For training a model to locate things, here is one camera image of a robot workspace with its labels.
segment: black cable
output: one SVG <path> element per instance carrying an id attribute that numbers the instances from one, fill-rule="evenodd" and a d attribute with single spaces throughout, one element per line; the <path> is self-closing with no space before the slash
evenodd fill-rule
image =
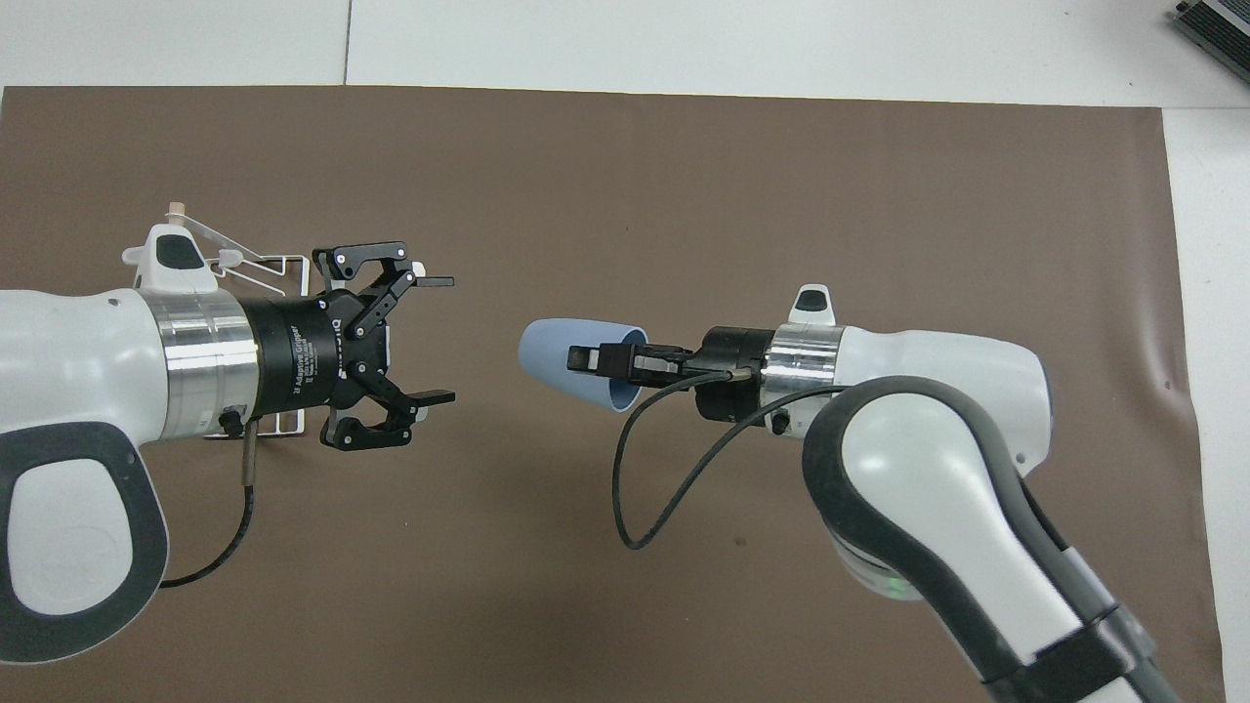
<path id="1" fill-rule="evenodd" d="M 646 534 L 644 534 L 640 539 L 631 538 L 629 534 L 629 529 L 626 529 L 625 527 L 625 518 L 621 515 L 621 459 L 625 457 L 625 444 L 629 442 L 629 434 L 630 430 L 634 428 L 634 423 L 638 422 L 638 419 L 642 415 L 642 413 L 648 408 L 655 405 L 662 398 L 666 398 L 679 390 L 685 390 L 686 388 L 702 385 L 705 383 L 726 382 L 730 378 L 731 374 L 729 372 L 714 372 L 710 374 L 704 374 L 679 380 L 672 385 L 666 385 L 661 388 L 659 392 L 656 392 L 654 395 L 644 400 L 641 404 L 639 404 L 639 407 L 632 413 L 630 413 L 629 419 L 625 420 L 625 427 L 621 428 L 620 439 L 616 440 L 616 457 L 612 459 L 612 517 L 616 519 L 616 534 L 620 535 L 621 542 L 625 543 L 625 547 L 629 547 L 630 549 L 641 549 L 648 544 L 650 544 L 651 540 L 655 539 L 655 535 L 660 532 L 660 528 L 662 528 L 664 524 L 669 522 L 669 518 L 672 517 L 672 512 L 678 509 L 678 504 L 681 503 L 682 498 L 685 498 L 686 492 L 690 490 L 691 485 L 694 485 L 695 479 L 699 478 L 699 474 L 701 474 L 702 470 L 708 468 L 708 464 L 710 464 L 711 460 L 716 458 L 716 454 L 719 454 L 720 450 L 724 449 L 725 445 L 729 444 L 735 437 L 741 434 L 744 429 L 755 424 L 764 415 L 774 410 L 778 410 L 785 405 L 789 405 L 790 403 L 794 403 L 796 400 L 802 400 L 804 398 L 811 398 L 814 395 L 825 395 L 829 393 L 836 393 L 839 390 L 846 389 L 845 385 L 821 385 L 818 388 L 810 388 L 808 390 L 800 390 L 799 393 L 791 393 L 790 395 L 785 395 L 782 398 L 779 398 L 769 403 L 768 405 L 759 408 L 750 415 L 739 420 L 738 424 L 729 428 L 729 432 L 721 435 L 721 438 L 718 439 L 716 443 L 712 444 L 706 453 L 704 453 L 702 458 L 699 459 L 699 463 L 696 463 L 695 467 L 690 469 L 690 473 L 686 474 L 685 480 L 681 482 L 681 485 L 678 487 L 678 490 L 672 494 L 672 498 L 669 499 L 669 504 L 664 507 L 664 510 L 660 512 L 660 517 L 655 519 L 655 524 L 651 525 L 651 529 L 649 529 Z"/>
<path id="2" fill-rule="evenodd" d="M 215 572 L 221 564 L 225 564 L 226 559 L 229 559 L 230 555 L 234 554 L 234 550 L 239 548 L 239 543 L 242 542 L 242 535 L 248 534 L 248 525 L 251 523 L 251 510 L 254 507 L 255 499 L 252 498 L 252 488 L 250 485 L 245 485 L 242 487 L 242 518 L 239 520 L 239 529 L 235 532 L 235 537 L 230 540 L 230 544 L 228 544 L 221 554 L 218 554 L 218 558 L 214 559 L 208 567 L 204 567 L 194 574 L 162 580 L 160 582 L 160 588 L 176 588 L 179 585 L 200 580 L 201 578 Z"/>

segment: black button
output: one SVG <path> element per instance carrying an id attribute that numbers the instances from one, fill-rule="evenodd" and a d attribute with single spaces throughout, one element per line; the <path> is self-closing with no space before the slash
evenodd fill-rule
<path id="1" fill-rule="evenodd" d="M 799 294 L 799 301 L 794 308 L 804 313 L 819 313 L 829 309 L 829 299 L 822 290 L 804 290 Z"/>
<path id="2" fill-rule="evenodd" d="M 195 244 L 185 236 L 162 234 L 156 238 L 156 260 L 168 269 L 202 269 L 204 259 L 195 250 Z"/>

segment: silver metal ring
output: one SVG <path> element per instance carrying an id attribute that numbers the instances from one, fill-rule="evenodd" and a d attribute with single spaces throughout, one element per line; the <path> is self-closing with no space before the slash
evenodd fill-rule
<path id="1" fill-rule="evenodd" d="M 242 306 L 224 290 L 214 293 L 139 291 L 156 319 L 169 412 L 161 439 L 218 432 L 228 409 L 248 422 L 256 403 L 260 365 L 256 339 Z"/>
<path id="2" fill-rule="evenodd" d="M 760 387 L 760 405 L 765 405 L 791 393 L 831 385 L 838 367 L 838 346 L 842 340 L 842 328 L 786 323 L 778 328 L 772 343 L 764 355 Z M 802 438 L 829 398 L 805 398 L 784 409 L 790 422 L 786 437 Z M 765 427 L 772 425 L 772 415 L 765 418 Z"/>

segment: brown paper mat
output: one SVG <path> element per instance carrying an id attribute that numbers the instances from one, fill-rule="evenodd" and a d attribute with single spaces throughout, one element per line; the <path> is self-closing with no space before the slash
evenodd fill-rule
<path id="1" fill-rule="evenodd" d="M 264 445 L 226 567 L 82 657 L 0 669 L 6 700 L 986 699 L 924 605 L 844 573 L 799 443 L 748 433 L 631 553 L 608 502 L 622 418 L 515 362 L 535 318 L 692 346 L 716 324 L 778 325 L 809 281 L 844 324 L 1041 355 L 1058 424 L 1030 485 L 1181 695 L 1222 698 L 1158 110 L 5 91 L 0 288 L 126 285 L 119 253 L 169 200 L 265 251 L 406 240 L 456 288 L 391 316 L 392 378 L 460 400 L 406 449 Z M 670 403 L 628 459 L 634 525 L 725 429 Z M 238 449 L 145 457 L 186 573 L 232 533 Z"/>

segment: light blue cup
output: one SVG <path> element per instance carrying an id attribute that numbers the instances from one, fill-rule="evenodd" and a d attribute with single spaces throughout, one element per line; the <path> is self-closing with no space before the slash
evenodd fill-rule
<path id="1" fill-rule="evenodd" d="M 599 346 L 600 344 L 646 344 L 646 333 L 632 325 L 549 318 L 535 320 L 521 334 L 518 357 L 521 369 L 556 390 L 624 413 L 638 399 L 641 388 L 621 380 L 570 372 L 570 346 Z"/>

